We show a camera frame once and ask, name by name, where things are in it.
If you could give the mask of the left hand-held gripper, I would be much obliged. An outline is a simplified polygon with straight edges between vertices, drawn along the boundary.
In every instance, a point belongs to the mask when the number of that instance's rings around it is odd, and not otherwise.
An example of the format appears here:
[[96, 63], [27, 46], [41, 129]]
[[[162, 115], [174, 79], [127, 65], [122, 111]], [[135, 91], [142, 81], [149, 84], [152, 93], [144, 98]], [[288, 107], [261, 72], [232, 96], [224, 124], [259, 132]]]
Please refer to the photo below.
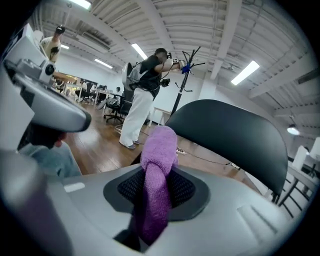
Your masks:
[[88, 129], [91, 115], [52, 87], [55, 65], [29, 24], [9, 42], [0, 59], [0, 148], [27, 142], [51, 148], [63, 133]]

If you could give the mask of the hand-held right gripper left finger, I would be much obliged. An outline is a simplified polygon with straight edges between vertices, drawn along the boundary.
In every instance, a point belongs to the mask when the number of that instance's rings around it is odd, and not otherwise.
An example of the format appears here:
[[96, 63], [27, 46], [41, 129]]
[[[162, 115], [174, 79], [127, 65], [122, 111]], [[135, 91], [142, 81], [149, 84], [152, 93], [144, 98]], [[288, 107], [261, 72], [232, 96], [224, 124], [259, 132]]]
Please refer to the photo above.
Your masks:
[[140, 203], [143, 199], [143, 190], [145, 184], [145, 172], [138, 171], [118, 186], [118, 192], [131, 203]]

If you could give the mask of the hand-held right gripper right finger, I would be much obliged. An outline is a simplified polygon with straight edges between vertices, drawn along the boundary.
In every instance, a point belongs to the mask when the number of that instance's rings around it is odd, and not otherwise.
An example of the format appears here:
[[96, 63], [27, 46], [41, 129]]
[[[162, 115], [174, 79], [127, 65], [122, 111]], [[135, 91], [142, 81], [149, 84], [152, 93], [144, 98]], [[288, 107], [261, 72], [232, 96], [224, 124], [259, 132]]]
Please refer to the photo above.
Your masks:
[[171, 207], [176, 208], [189, 201], [195, 194], [195, 185], [175, 171], [169, 174], [169, 195]]

